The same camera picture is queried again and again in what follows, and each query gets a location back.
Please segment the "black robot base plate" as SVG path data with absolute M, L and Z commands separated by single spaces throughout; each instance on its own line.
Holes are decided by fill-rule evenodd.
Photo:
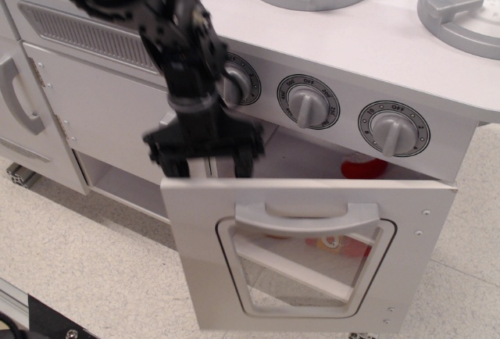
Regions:
M 28 309 L 28 331 L 25 333 L 25 338 L 97 338 L 88 329 L 31 295 L 28 296 Z

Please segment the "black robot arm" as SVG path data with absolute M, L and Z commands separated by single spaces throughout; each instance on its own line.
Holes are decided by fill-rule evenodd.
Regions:
M 168 177 L 188 177 L 191 159 L 230 157 L 250 177 L 264 153 L 262 128 L 226 113 L 217 84 L 239 80 L 226 68 L 227 46 L 201 0 L 70 0 L 89 16 L 136 30 L 166 80 L 175 119 L 146 134 L 153 162 Z

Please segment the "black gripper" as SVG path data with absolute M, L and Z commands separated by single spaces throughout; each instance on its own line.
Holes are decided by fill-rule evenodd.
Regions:
M 189 159 L 229 156 L 236 177 L 251 177 L 253 162 L 264 153 L 263 128 L 228 114 L 217 102 L 197 112 L 177 112 L 167 127 L 145 134 L 150 159 L 166 177 L 189 177 Z

